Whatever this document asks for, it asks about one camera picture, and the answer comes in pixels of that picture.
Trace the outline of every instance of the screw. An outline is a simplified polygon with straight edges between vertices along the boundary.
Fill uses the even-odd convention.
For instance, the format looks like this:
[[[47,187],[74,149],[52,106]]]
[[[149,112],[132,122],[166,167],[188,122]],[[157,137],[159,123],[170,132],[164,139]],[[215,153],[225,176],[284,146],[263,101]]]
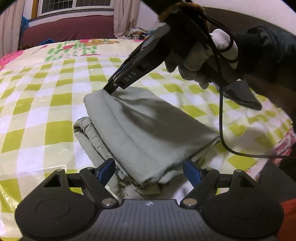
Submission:
[[[102,201],[102,204],[105,206],[113,206],[114,204],[116,204],[116,199],[114,198],[105,198]]]
[[[185,204],[186,206],[194,206],[197,204],[197,200],[195,200],[194,198],[186,198],[183,200],[183,204]]]

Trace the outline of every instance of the black cable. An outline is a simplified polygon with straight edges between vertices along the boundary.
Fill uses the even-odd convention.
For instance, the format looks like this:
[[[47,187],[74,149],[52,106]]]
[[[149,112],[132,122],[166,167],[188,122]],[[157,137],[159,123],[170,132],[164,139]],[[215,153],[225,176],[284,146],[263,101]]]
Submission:
[[[219,27],[220,29],[222,29],[224,32],[226,32],[229,37],[230,37],[230,45],[233,45],[233,42],[235,41],[234,36],[232,35],[232,33],[229,31],[229,29],[222,23],[220,23],[219,21],[212,19],[210,17],[208,17],[207,15],[201,15],[201,18],[204,18],[205,20],[207,20],[208,22],[210,22],[211,24]],[[221,70],[221,65],[219,62],[218,57],[224,59],[226,62],[228,63],[233,63],[234,60],[236,60],[235,62],[237,62],[238,57],[236,57],[234,60],[228,60],[227,58],[225,58],[221,53],[223,51],[220,51],[217,49],[215,43],[212,40],[212,37],[210,36],[209,33],[207,33],[208,38],[209,38],[209,43],[208,45],[210,46],[210,48],[213,51],[213,56],[215,59],[215,63],[217,66],[217,70],[222,77],[222,70]],[[241,153],[241,152],[237,152],[232,150],[230,147],[227,146],[227,144],[224,141],[224,136],[223,136],[223,88],[221,86],[219,86],[219,135],[220,135],[220,139],[221,139],[221,143],[223,145],[223,147],[229,151],[232,154],[238,155],[238,156],[244,156],[244,157],[251,157],[251,158],[280,158],[280,159],[296,159],[296,156],[285,156],[285,155],[253,155],[253,154],[245,154],[245,153]]]

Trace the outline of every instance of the round pad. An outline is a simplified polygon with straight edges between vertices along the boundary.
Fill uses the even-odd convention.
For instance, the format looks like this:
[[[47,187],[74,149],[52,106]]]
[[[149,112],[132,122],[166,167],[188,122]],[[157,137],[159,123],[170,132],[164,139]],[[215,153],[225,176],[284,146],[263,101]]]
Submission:
[[[205,220],[214,229],[240,239],[274,234],[281,227],[283,219],[280,204],[272,199],[231,192],[206,201],[202,212]]]
[[[91,200],[62,191],[31,194],[18,206],[15,219],[24,236],[53,240],[81,232],[90,226],[95,215],[96,207]]]

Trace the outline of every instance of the gray-green cloth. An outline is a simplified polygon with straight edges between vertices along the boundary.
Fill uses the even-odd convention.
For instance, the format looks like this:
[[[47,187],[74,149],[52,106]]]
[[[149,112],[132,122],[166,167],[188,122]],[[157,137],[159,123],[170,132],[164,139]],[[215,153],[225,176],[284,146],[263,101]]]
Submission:
[[[183,173],[183,160],[218,139],[214,130],[146,89],[128,87],[112,96],[98,90],[84,103],[89,117],[74,124],[74,133],[95,166],[115,159],[117,181],[125,188],[115,187],[114,179],[108,185],[121,197],[158,194],[158,184]]]

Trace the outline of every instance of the green and white checkered sheet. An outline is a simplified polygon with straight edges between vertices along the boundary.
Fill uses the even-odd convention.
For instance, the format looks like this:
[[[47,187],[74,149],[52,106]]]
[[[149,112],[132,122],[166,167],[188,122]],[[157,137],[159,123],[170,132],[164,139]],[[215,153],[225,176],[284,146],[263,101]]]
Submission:
[[[124,59],[76,57],[0,72],[0,237],[21,237],[14,220],[18,203],[57,168],[78,172],[92,162],[73,133],[74,122],[87,116],[83,97],[102,89]],[[184,81],[164,64],[134,83],[218,131],[219,96],[210,85],[202,90]],[[224,98],[223,129],[236,151],[267,153],[292,127],[287,114],[257,95],[261,111],[241,107]],[[223,173],[235,169],[252,175],[266,160],[228,153],[218,144],[202,160],[202,167]]]

